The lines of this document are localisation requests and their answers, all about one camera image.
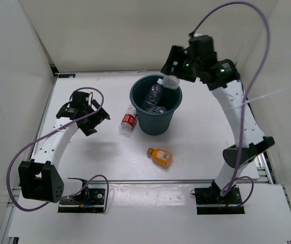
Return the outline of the red label water bottle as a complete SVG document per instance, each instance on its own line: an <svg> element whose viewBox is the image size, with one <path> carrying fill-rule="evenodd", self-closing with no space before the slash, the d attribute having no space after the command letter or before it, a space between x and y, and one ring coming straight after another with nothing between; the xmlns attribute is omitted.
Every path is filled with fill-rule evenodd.
<svg viewBox="0 0 291 244"><path fill-rule="evenodd" d="M119 127L120 133L129 137L133 131L136 121L137 121L136 108L132 104L130 104L120 123Z"/></svg>

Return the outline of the white label clear bottle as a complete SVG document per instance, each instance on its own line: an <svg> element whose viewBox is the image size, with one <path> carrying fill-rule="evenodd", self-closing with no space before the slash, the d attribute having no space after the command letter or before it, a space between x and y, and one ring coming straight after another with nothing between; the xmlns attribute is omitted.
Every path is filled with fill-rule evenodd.
<svg viewBox="0 0 291 244"><path fill-rule="evenodd" d="M146 112L153 112L164 92L176 90L179 84L180 80L176 77L164 76L163 78L158 78L148 91L142 104L142 109Z"/></svg>

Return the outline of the blue label clear bottle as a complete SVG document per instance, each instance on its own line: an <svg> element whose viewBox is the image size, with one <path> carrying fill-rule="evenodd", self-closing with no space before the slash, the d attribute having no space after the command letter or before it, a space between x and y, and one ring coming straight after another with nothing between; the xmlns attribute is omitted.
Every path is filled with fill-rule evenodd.
<svg viewBox="0 0 291 244"><path fill-rule="evenodd" d="M167 109L163 106L156 106L153 110L154 113L165 113Z"/></svg>

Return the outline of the orange juice bottle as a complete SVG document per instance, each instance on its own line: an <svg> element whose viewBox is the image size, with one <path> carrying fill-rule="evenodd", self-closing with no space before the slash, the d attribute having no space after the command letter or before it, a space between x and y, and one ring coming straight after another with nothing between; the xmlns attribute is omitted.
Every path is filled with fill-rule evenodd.
<svg viewBox="0 0 291 244"><path fill-rule="evenodd" d="M160 164L164 167L168 167L173 159L173 154L165 151L163 149L154 149L149 148L147 151L147 155L151 158L155 163Z"/></svg>

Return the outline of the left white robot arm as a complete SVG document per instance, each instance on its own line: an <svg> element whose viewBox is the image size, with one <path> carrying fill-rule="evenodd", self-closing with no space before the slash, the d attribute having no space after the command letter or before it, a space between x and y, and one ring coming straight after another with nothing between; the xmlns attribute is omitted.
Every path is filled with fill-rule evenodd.
<svg viewBox="0 0 291 244"><path fill-rule="evenodd" d="M86 180L71 187L58 173L59 162L73 135L81 130L86 136L97 132L95 127L110 115L93 99L91 103L68 102L56 114L53 130L39 151L18 167L22 195L25 199L57 203L70 197L77 203L88 202Z"/></svg>

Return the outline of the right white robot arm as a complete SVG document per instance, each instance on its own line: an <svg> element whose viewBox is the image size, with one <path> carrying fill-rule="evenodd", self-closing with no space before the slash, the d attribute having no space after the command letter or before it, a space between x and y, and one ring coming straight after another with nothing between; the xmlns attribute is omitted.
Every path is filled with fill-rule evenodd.
<svg viewBox="0 0 291 244"><path fill-rule="evenodd" d="M223 151L225 162L213 180L211 190L212 199L223 203L244 168L272 147L275 140L259 128L247 104L236 66L229 59L218 60L213 45L187 48L173 45L161 73L169 81L195 82L200 79L224 111L235 143Z"/></svg>

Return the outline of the dark green plastic bin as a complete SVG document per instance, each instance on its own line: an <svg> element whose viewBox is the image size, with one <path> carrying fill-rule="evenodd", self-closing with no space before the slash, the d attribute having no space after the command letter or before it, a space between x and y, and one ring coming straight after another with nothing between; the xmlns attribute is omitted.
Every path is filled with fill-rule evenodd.
<svg viewBox="0 0 291 244"><path fill-rule="evenodd" d="M161 135L169 127L173 113L180 106L182 102L182 90L177 89L163 89L158 106L163 106L167 109L165 113L147 112L142 109L142 104L146 95L150 91L152 85L157 83L162 75L148 75L137 80L130 90L130 102L135 107L138 122L141 130L148 135L156 136Z"/></svg>

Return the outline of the aluminium table rail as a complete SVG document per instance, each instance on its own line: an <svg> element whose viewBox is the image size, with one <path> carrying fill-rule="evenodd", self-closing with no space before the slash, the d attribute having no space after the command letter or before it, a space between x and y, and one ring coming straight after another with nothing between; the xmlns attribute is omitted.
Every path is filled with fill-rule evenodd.
<svg viewBox="0 0 291 244"><path fill-rule="evenodd" d="M108 180L110 184L210 184L212 179Z"/></svg>

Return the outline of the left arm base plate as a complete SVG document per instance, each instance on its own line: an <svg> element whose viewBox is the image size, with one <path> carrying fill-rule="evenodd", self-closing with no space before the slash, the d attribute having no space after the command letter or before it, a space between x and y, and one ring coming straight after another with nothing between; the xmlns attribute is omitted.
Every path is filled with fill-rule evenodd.
<svg viewBox="0 0 291 244"><path fill-rule="evenodd" d="M89 184L79 195L62 198L58 213L103 214L107 204L107 184Z"/></svg>

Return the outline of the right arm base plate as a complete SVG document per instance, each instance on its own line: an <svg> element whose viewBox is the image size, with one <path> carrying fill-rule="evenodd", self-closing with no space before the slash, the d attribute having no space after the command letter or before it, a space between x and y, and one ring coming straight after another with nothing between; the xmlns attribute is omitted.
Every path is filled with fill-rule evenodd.
<svg viewBox="0 0 291 244"><path fill-rule="evenodd" d="M244 207L239 188L233 188L226 196L221 197L212 187L195 188L190 191L195 197L197 215L243 215Z"/></svg>

